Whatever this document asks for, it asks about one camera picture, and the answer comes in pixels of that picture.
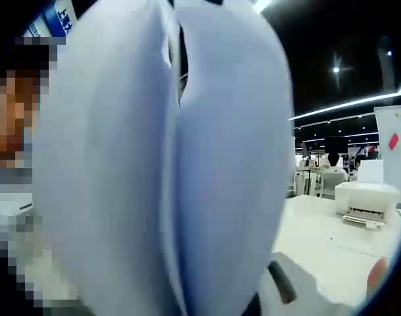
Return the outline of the person's right hand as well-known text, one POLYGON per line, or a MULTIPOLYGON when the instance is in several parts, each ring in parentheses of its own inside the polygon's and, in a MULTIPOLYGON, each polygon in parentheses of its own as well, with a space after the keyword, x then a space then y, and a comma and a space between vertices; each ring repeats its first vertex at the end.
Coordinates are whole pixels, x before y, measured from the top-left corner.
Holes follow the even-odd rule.
POLYGON ((367 276, 366 298, 373 296, 381 287, 388 268, 388 259, 381 257, 371 268, 367 276))

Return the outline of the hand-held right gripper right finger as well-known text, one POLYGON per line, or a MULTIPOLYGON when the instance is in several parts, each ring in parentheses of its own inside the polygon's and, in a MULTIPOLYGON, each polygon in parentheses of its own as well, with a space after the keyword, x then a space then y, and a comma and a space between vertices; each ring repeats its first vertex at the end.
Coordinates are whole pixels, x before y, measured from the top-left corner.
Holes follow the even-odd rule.
POLYGON ((244 315, 349 315, 352 308, 333 303, 317 291, 316 279, 281 252, 271 260, 244 315))

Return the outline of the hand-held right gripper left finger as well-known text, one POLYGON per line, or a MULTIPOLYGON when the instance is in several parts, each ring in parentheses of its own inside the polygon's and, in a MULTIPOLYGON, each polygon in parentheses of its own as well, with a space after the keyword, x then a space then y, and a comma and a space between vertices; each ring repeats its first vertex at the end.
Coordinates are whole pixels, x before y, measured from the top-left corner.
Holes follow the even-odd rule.
POLYGON ((44 303, 43 316, 94 316, 81 300, 49 300, 44 303))

